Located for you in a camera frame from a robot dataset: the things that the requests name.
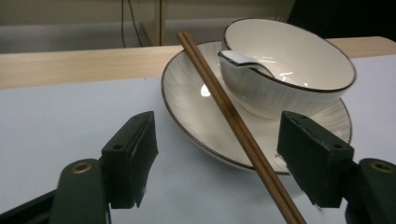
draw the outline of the spoon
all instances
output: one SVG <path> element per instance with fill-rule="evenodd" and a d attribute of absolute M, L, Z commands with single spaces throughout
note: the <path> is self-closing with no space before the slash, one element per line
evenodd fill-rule
<path fill-rule="evenodd" d="M 270 72 L 270 70 L 254 58 L 247 56 L 246 54 L 234 51 L 234 50 L 223 50 L 219 52 L 219 57 L 225 59 L 227 62 L 231 63 L 236 67 L 247 67 L 254 68 L 258 71 L 264 73 L 268 77 L 275 76 Z"/>

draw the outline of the ceramic plate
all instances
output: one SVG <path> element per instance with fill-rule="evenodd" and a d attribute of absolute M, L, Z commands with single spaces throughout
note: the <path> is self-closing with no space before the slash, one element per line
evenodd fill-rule
<path fill-rule="evenodd" d="M 221 50 L 221 43 L 204 43 L 198 48 L 227 91 L 219 70 L 218 52 Z M 184 50 L 166 65 L 163 71 L 162 93 L 173 119 L 203 150 L 221 161 L 254 170 Z M 276 154 L 279 120 L 262 119 L 252 115 L 242 108 L 228 91 L 227 94 L 274 170 L 279 174 L 288 174 L 286 163 Z M 310 118 L 349 143 L 351 121 L 341 100 Z"/>

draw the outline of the brown rim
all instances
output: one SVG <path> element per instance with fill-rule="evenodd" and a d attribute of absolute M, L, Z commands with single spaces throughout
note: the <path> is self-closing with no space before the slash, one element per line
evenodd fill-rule
<path fill-rule="evenodd" d="M 208 43 L 219 43 L 219 41 L 210 41 L 210 42 L 205 42 L 205 43 L 201 43 L 198 44 L 198 46 L 200 45 L 204 45 L 204 44 L 208 44 Z M 244 168 L 246 170 L 250 170 L 250 171 L 254 171 L 254 167 L 253 166 L 249 166 L 246 165 L 242 162 L 239 161 L 234 161 L 228 157 L 225 157 L 221 154 L 219 154 L 217 151 L 213 150 L 212 148 L 208 147 L 207 145 L 205 145 L 204 143 L 202 143 L 200 140 L 198 140 L 195 136 L 193 136 L 186 128 L 184 128 L 184 126 L 178 121 L 178 118 L 175 116 L 175 114 L 173 113 L 170 105 L 168 104 L 168 101 L 166 100 L 166 94 L 164 91 L 164 79 L 165 79 L 165 75 L 166 75 L 166 71 L 169 67 L 169 65 L 172 63 L 172 61 L 177 58 L 180 54 L 184 53 L 185 50 L 180 51 L 179 53 L 177 53 L 165 66 L 165 68 L 163 69 L 163 75 L 161 78 L 161 93 L 163 96 L 163 102 L 165 103 L 166 109 L 168 110 L 169 114 L 171 115 L 172 119 L 175 121 L 175 123 L 177 124 L 177 126 L 183 131 L 184 134 L 186 134 L 190 139 L 192 139 L 193 142 L 195 142 L 200 148 L 204 149 L 206 152 L 210 153 L 212 156 L 217 157 L 218 159 L 222 160 L 222 161 L 226 161 L 228 163 L 231 163 L 233 165 L 236 166 L 240 166 L 241 168 Z M 350 143 L 351 138 L 352 138 L 352 120 L 349 116 L 349 111 L 347 110 L 347 107 L 344 103 L 344 101 L 342 99 L 340 99 L 345 110 L 346 110 L 346 114 L 350 123 L 350 133 L 349 133 L 349 137 L 348 137 L 348 143 Z M 277 175 L 290 175 L 290 173 L 288 172 L 276 172 Z"/>
<path fill-rule="evenodd" d="M 228 41 L 227 41 L 227 38 L 226 38 L 226 33 L 227 33 L 228 28 L 230 28 L 230 26 L 232 26 L 234 23 L 237 23 L 237 22 L 239 22 L 239 21 L 248 21 L 248 20 L 260 20 L 260 21 L 269 21 L 269 22 L 273 22 L 273 23 L 279 23 L 279 24 L 282 24 L 282 25 L 286 25 L 286 26 L 290 26 L 290 27 L 297 28 L 297 29 L 299 29 L 299 30 L 301 30 L 301 31 L 304 31 L 304 32 L 307 32 L 307 33 L 309 33 L 309 34 L 311 34 L 311 35 L 315 35 L 315 34 L 309 32 L 309 31 L 307 31 L 307 30 L 305 30 L 305 29 L 303 29 L 303 28 L 300 28 L 300 27 L 297 27 L 297 26 L 293 26 L 293 25 L 287 24 L 287 23 L 282 22 L 282 21 L 273 21 L 273 20 L 268 20 L 268 19 L 259 18 L 259 17 L 244 18 L 244 19 L 240 19 L 240 20 L 236 20 L 236 21 L 231 22 L 231 23 L 228 24 L 227 27 L 224 29 L 222 41 L 223 41 L 223 43 L 224 43 L 225 48 L 227 48 L 227 49 L 232 49 L 232 48 L 230 47 Z M 341 51 L 339 48 L 337 48 L 334 44 L 330 43 L 330 42 L 327 41 L 326 39 L 323 39 L 323 38 L 321 38 L 321 37 L 319 37 L 319 36 L 318 36 L 318 38 L 322 39 L 322 40 L 324 41 L 324 43 L 327 43 L 327 44 L 330 45 L 331 47 L 335 48 L 339 53 L 341 53 L 341 55 L 342 55 L 342 56 L 349 62 L 349 64 L 351 65 L 352 70 L 353 70 L 353 78 L 352 78 L 351 82 L 350 82 L 348 85 L 346 85 L 345 87 L 340 88 L 340 89 L 334 89 L 334 90 L 311 89 L 311 88 L 307 88 L 307 87 L 297 86 L 297 85 L 294 85 L 294 84 L 291 84 L 291 83 L 288 83 L 288 82 L 282 82 L 282 81 L 280 81 L 280 80 L 278 80 L 278 79 L 276 79 L 276 78 L 274 78 L 274 77 L 269 77 L 269 76 L 265 75 L 264 73 L 260 72 L 260 71 L 257 70 L 257 69 L 254 69 L 254 68 L 249 68 L 249 69 L 253 70 L 253 71 L 256 72 L 257 74 L 260 74 L 260 75 L 261 75 L 262 77 L 264 77 L 264 78 L 268 78 L 268 79 L 270 79 L 270 80 L 272 80 L 272 81 L 274 81 L 274 82 L 277 82 L 277 83 L 279 83 L 279 84 L 281 84 L 281 85 L 290 86 L 290 87 L 292 87 L 292 88 L 294 88 L 294 89 L 298 89 L 298 90 L 313 91 L 313 92 L 327 92 L 327 93 L 330 93 L 330 92 L 344 91 L 344 90 L 348 89 L 348 88 L 349 88 L 350 86 L 352 86 L 352 85 L 355 83 L 355 81 L 356 81 L 356 68 L 355 68 L 355 65 L 353 65 L 352 61 L 350 61 L 350 59 L 345 55 L 345 53 L 344 53 L 343 51 Z"/>

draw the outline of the dish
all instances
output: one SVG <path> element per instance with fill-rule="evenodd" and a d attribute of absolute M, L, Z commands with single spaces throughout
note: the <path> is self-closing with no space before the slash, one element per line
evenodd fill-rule
<path fill-rule="evenodd" d="M 278 174 L 288 174 L 286 163 L 276 153 L 279 120 L 263 119 L 250 114 L 228 93 L 219 70 L 218 52 L 221 51 L 221 42 L 204 43 L 198 45 L 198 49 L 230 96 L 274 170 Z M 200 148 L 238 168 L 254 170 L 184 50 L 163 70 L 162 94 L 172 118 Z M 310 118 L 349 143 L 352 133 L 351 120 L 342 100 Z"/>

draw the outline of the brown chopsticks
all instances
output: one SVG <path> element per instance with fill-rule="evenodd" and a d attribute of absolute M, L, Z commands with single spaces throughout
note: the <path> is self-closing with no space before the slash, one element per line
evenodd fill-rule
<path fill-rule="evenodd" d="M 204 56 L 192 41 L 190 35 L 188 33 L 177 33 L 177 38 L 189 55 L 196 70 L 215 99 L 221 113 L 224 118 L 226 118 L 233 133 L 245 150 L 245 153 L 247 153 L 248 158 L 262 179 L 265 187 L 268 189 L 283 218 L 285 218 L 288 223 L 305 223 L 300 211 L 285 190 L 271 164 L 265 158 L 247 125 L 236 111 L 230 98 L 221 87 L 219 81 L 210 69 Z"/>

